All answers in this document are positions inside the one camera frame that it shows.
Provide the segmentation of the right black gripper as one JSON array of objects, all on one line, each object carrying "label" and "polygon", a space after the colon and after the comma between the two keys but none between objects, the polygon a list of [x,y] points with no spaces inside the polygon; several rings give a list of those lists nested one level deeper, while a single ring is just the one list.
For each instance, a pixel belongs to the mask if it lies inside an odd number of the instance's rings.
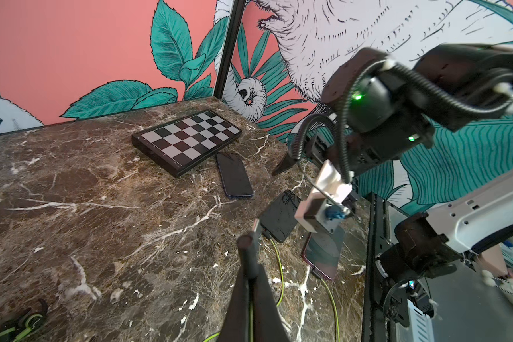
[{"label": "right black gripper", "polygon": [[[339,151],[333,141],[332,133],[322,124],[316,124],[310,129],[304,139],[303,154],[321,168],[326,160],[332,162],[335,168],[339,167]],[[273,169],[272,176],[277,176],[293,168],[299,161],[286,152],[279,164]]]}]

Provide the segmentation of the pink edged smartphone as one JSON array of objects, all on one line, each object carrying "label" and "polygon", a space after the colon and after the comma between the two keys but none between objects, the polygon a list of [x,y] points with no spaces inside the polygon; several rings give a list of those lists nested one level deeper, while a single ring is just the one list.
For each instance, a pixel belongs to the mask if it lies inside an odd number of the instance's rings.
[{"label": "pink edged smartphone", "polygon": [[323,280],[332,281],[336,278],[345,234],[341,227],[332,235],[308,234],[302,250],[302,259],[312,268],[312,272]]}]

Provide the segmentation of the blue edged smartphone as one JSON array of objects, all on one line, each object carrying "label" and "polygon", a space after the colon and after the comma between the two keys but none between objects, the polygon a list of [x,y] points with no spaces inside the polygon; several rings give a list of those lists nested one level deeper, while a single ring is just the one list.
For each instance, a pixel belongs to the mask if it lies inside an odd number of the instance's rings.
[{"label": "blue edged smartphone", "polygon": [[219,152],[216,160],[225,195],[234,199],[252,198],[254,190],[239,155]]}]

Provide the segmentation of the black smartphone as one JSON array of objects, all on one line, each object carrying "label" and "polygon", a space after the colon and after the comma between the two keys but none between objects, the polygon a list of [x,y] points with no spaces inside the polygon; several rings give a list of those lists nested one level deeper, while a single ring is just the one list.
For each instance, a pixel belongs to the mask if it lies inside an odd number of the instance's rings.
[{"label": "black smartphone", "polygon": [[262,212],[259,223],[268,239],[284,242],[294,230],[300,198],[291,190],[285,190]]}]

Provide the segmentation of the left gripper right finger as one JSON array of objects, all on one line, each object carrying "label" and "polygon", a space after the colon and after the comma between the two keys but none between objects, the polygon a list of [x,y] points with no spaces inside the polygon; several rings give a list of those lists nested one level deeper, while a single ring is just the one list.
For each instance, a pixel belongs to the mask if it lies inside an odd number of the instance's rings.
[{"label": "left gripper right finger", "polygon": [[258,275],[252,280],[253,341],[289,341],[279,317],[272,288],[264,267],[258,265]]}]

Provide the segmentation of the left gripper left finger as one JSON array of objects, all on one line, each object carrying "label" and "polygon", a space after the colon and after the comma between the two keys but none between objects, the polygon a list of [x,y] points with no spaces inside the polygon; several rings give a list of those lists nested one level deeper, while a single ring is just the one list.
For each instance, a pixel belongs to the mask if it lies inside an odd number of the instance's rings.
[{"label": "left gripper left finger", "polygon": [[217,341],[249,341],[249,282],[239,269]]}]

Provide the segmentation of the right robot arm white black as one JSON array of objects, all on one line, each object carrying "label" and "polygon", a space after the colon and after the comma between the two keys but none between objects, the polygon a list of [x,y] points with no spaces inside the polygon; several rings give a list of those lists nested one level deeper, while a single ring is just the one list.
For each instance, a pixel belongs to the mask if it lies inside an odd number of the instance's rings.
[{"label": "right robot arm white black", "polygon": [[[434,148],[440,131],[513,115],[513,45],[442,44],[409,68],[392,55],[362,48],[338,66],[321,94],[323,112],[302,121],[280,174],[302,158],[320,169],[296,219],[309,232],[333,234],[350,213],[353,180],[408,151]],[[455,200],[435,201],[395,228],[396,243],[371,258],[380,306],[391,318],[395,293],[417,279],[455,271],[513,237],[513,169],[483,174],[484,185]]]}]

